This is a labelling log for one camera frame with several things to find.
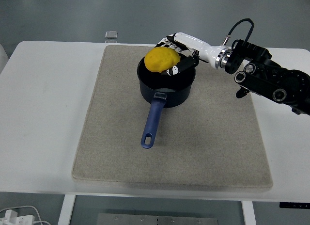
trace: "white cable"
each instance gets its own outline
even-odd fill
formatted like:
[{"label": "white cable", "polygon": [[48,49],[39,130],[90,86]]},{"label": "white cable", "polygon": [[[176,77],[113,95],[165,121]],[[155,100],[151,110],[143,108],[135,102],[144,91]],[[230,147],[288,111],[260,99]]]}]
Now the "white cable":
[{"label": "white cable", "polygon": [[46,223],[46,224],[48,224],[48,225],[52,225],[52,224],[50,224],[48,221],[44,221],[44,220],[41,220],[41,221],[34,221],[33,222],[33,224],[37,224],[37,223]]},{"label": "white cable", "polygon": [[19,208],[33,208],[33,209],[35,209],[35,211],[37,212],[38,218],[39,218],[38,223],[41,223],[41,225],[43,225],[43,224],[42,224],[43,221],[41,220],[41,217],[40,217],[40,215],[39,215],[39,212],[38,212],[37,208],[36,208],[36,207],[33,207],[33,206],[9,207],[9,208],[5,208],[5,209],[0,210],[0,213],[1,213],[2,211],[4,211],[4,210],[8,210],[8,209],[19,209]]}]

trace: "saucepan handle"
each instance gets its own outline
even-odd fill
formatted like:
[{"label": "saucepan handle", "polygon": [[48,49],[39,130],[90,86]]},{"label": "saucepan handle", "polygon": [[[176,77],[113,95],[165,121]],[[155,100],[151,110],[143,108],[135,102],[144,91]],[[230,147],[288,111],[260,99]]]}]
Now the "saucepan handle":
[{"label": "saucepan handle", "polygon": [[141,146],[144,148],[151,148],[154,145],[159,119],[166,101],[165,93],[155,93],[141,138]]}]

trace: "beige mat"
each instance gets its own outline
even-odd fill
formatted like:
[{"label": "beige mat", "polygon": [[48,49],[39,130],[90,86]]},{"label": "beige mat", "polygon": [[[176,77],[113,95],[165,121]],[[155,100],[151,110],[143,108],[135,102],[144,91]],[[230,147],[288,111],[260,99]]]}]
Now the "beige mat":
[{"label": "beige mat", "polygon": [[189,98],[164,109],[154,146],[140,146],[150,104],[136,70],[150,49],[106,48],[73,178],[149,189],[268,190],[272,179],[251,97],[236,99],[233,76],[206,63],[196,68]]}]

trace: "dark blue saucepan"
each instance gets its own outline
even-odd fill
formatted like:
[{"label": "dark blue saucepan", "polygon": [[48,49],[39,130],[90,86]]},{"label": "dark blue saucepan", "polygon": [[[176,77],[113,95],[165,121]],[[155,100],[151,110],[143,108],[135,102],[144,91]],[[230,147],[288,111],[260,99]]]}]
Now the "dark blue saucepan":
[{"label": "dark blue saucepan", "polygon": [[147,102],[151,103],[141,145],[144,148],[151,148],[154,145],[163,108],[178,106],[188,98],[192,82],[195,79],[195,68],[175,76],[166,76],[149,71],[145,67],[143,58],[139,62],[137,74],[141,94]]}]

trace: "yellow sponge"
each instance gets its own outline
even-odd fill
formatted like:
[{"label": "yellow sponge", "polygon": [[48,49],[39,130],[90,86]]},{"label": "yellow sponge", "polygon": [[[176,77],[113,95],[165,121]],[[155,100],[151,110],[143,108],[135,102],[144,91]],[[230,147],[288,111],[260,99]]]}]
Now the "yellow sponge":
[{"label": "yellow sponge", "polygon": [[162,72],[173,67],[181,57],[175,50],[168,47],[155,47],[144,58],[146,68],[152,72]]}]

